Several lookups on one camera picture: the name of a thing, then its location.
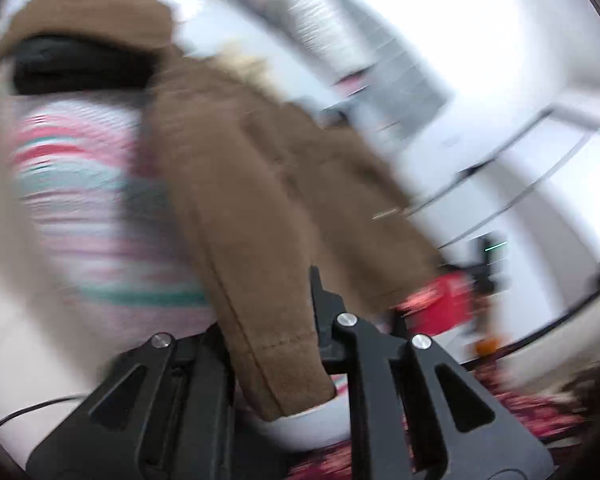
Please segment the pink patterned striped blanket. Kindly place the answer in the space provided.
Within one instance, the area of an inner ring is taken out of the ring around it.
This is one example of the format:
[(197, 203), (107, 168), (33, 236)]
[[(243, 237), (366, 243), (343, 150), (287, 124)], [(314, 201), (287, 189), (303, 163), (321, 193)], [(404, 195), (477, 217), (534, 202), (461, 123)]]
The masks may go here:
[(204, 332), (215, 313), (174, 223), (136, 92), (13, 98), (20, 200), (68, 304), (119, 346)]

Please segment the red object on floor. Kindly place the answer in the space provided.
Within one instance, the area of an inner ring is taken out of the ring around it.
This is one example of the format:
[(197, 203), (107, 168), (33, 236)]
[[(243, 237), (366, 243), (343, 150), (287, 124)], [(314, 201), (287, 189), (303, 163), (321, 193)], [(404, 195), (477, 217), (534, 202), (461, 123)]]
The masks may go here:
[(471, 284), (456, 271), (438, 276), (413, 292), (396, 310), (417, 333), (438, 336), (471, 320)]

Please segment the white wardrobe with grey frame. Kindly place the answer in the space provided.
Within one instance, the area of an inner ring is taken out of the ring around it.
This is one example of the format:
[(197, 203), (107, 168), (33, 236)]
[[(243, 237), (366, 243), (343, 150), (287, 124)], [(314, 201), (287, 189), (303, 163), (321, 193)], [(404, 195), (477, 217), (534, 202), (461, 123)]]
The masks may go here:
[(600, 268), (600, 92), (564, 93), (410, 218), (458, 266), (492, 240), (506, 341), (579, 307)]

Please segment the black garment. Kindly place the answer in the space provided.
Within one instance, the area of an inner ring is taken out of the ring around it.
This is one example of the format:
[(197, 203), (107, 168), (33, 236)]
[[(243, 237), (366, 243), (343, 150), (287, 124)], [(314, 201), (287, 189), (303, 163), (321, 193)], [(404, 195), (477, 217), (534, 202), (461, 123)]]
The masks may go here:
[(146, 87), (157, 57), (84, 38), (37, 36), (12, 50), (12, 84), (23, 96), (137, 90)]

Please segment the brown coat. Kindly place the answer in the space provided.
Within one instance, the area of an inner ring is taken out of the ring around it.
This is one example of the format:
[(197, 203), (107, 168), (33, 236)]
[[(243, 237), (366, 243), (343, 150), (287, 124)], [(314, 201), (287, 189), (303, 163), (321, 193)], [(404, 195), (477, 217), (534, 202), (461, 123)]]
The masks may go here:
[(0, 37), (0, 81), (12, 50), (37, 36), (84, 38), (157, 57), (145, 120), (174, 223), (222, 330), (249, 407), (272, 422), (324, 404), (336, 387), (318, 355), (310, 291), (325, 287), (381, 321), (433, 281), (439, 254), (404, 217), (410, 201), (388, 165), (345, 122), (322, 125), (268, 96), (218, 58), (172, 40), (158, 0), (31, 0)]

